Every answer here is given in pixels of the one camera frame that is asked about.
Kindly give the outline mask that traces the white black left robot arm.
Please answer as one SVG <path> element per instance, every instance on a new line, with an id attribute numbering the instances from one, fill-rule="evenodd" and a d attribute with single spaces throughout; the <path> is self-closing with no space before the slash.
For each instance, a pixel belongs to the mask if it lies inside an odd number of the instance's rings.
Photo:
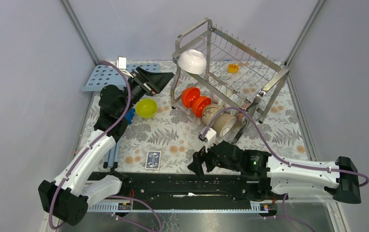
<path id="1" fill-rule="evenodd" d="M 44 180 L 38 187 L 43 210 L 71 226 L 86 215 L 89 206 L 115 195 L 122 199 L 129 194 L 129 185 L 114 175 L 86 186 L 96 165 L 120 140 L 128 127 L 126 114 L 144 96 L 160 93 L 174 77 L 171 72 L 149 72 L 137 67 L 125 75 L 113 66 L 125 87 L 106 85 L 100 91 L 99 117 L 88 141 L 71 163 L 53 181 Z"/>

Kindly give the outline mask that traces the yellow-green plastic bowl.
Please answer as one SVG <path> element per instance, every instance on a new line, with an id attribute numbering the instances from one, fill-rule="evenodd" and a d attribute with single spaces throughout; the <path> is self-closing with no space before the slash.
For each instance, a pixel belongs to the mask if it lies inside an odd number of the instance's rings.
<path id="1" fill-rule="evenodd" d="M 143 99 L 135 105 L 137 115 L 145 119 L 152 118 L 156 114 L 157 108 L 158 105 L 153 99 Z"/>

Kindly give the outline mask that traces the white plastic bowl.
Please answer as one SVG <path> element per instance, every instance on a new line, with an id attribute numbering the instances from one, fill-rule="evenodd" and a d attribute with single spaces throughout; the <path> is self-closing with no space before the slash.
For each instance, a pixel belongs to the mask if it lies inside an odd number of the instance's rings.
<path id="1" fill-rule="evenodd" d="M 201 75 L 207 67 L 207 59 L 202 52 L 189 49 L 179 56 L 177 64 L 190 74 Z"/>

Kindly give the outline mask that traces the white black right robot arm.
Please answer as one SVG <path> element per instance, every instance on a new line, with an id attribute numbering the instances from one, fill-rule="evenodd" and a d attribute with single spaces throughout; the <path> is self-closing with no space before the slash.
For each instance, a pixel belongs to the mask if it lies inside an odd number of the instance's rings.
<path id="1" fill-rule="evenodd" d="M 263 199 L 273 195 L 328 196 L 341 203 L 360 204 L 357 168 L 348 157 L 336 161 L 308 161 L 275 157 L 273 154 L 222 141 L 193 153 L 188 169 L 202 177 L 214 168 L 228 169 L 258 180 L 257 193 Z"/>

